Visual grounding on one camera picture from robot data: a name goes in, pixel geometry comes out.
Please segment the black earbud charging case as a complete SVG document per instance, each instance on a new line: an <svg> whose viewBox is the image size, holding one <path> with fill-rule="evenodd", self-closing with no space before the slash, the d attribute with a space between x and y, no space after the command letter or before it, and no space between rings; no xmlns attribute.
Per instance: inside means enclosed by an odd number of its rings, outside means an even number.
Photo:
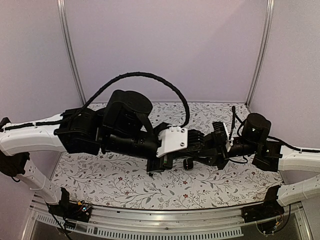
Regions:
<svg viewBox="0 0 320 240"><path fill-rule="evenodd" d="M183 160L183 168L186 171L192 170L194 168L194 162L193 160L186 158Z"/></svg>

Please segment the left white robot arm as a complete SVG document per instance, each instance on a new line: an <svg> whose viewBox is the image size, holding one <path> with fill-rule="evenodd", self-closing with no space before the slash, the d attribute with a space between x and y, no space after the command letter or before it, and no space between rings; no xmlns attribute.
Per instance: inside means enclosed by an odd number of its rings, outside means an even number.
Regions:
<svg viewBox="0 0 320 240"><path fill-rule="evenodd" d="M113 152L146 159L148 172L168 169L172 153L183 146L183 128L161 123L153 127L150 100L139 92L115 90L99 110L68 109L43 122L0 123L0 171L27 184L63 216L74 213L69 192L51 182L31 160L30 153L69 154Z"/></svg>

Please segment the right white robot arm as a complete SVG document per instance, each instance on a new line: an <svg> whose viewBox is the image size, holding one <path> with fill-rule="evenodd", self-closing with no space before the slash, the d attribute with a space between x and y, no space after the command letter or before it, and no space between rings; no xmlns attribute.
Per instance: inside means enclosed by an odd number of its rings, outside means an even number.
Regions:
<svg viewBox="0 0 320 240"><path fill-rule="evenodd" d="M237 137L231 137L226 125L213 122L213 132L208 135L206 144L209 166L224 168L229 159L253 155L252 164L266 172L307 171L319 174L319 149L301 148L269 135L271 122L259 113L250 113L240 124L242 129ZM317 198L320 195L320 176L316 175L289 185L270 187L258 213L269 218L278 210L292 203Z"/></svg>

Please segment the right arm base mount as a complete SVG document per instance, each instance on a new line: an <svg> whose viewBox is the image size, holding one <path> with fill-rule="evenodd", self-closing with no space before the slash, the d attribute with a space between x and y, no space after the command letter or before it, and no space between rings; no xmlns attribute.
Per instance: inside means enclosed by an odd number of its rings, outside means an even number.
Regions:
<svg viewBox="0 0 320 240"><path fill-rule="evenodd" d="M257 229L264 235L274 234L283 221L285 210L277 202L280 187L270 187L262 203L241 208L241 217L245 223L262 221L257 224Z"/></svg>

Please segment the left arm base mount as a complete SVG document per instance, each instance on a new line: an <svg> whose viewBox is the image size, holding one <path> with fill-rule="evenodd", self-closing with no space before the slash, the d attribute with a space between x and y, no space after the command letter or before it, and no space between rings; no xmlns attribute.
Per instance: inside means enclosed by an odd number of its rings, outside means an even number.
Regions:
<svg viewBox="0 0 320 240"><path fill-rule="evenodd" d="M70 201L70 194L65 188L61 188L61 198L58 204L49 204L48 212L67 220L75 220L88 223L92 214L92 204L84 200Z"/></svg>

